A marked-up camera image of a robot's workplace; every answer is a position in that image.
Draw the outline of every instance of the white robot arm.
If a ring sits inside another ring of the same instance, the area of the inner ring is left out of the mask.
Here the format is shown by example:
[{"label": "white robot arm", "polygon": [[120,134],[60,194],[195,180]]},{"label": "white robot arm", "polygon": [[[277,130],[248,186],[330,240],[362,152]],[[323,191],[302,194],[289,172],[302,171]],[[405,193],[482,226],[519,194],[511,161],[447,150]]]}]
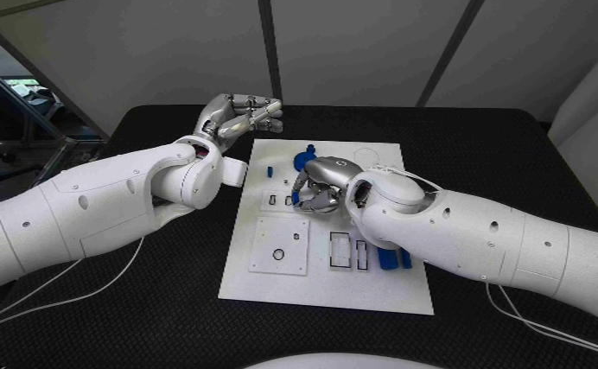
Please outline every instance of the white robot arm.
[{"label": "white robot arm", "polygon": [[597,232],[470,194],[426,193],[397,169],[377,166],[355,175],[349,161],[335,165],[326,159],[312,160],[306,172],[339,189],[336,196],[345,198],[352,221],[374,245],[391,250],[401,246],[459,276],[535,291],[598,315]]},{"label": "white robot arm", "polygon": [[[281,131],[280,115],[280,100],[222,95],[194,135],[77,166],[2,202],[0,285],[127,245],[204,209],[221,183],[241,187],[247,164],[222,152],[248,130]],[[166,203],[155,206],[153,196]]]}]

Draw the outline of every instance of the robotic hand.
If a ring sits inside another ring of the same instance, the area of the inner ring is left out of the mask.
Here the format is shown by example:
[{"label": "robotic hand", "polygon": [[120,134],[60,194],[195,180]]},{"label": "robotic hand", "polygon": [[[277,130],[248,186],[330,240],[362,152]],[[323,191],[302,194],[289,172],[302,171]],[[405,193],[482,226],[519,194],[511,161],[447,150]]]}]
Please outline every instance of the robotic hand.
[{"label": "robotic hand", "polygon": [[400,245],[459,276],[535,291],[598,315],[598,233],[470,194],[427,193],[408,176],[384,166],[364,172],[348,160],[316,158],[293,190],[307,181],[317,195],[296,208],[332,212],[345,198],[374,245],[391,250]]},{"label": "robotic hand", "polygon": [[[224,94],[194,135],[77,166],[0,202],[0,285],[127,245],[204,209],[221,183],[241,187],[247,164],[222,153],[247,131],[280,132],[280,116],[280,100]],[[166,203],[155,206],[153,196]]]}]

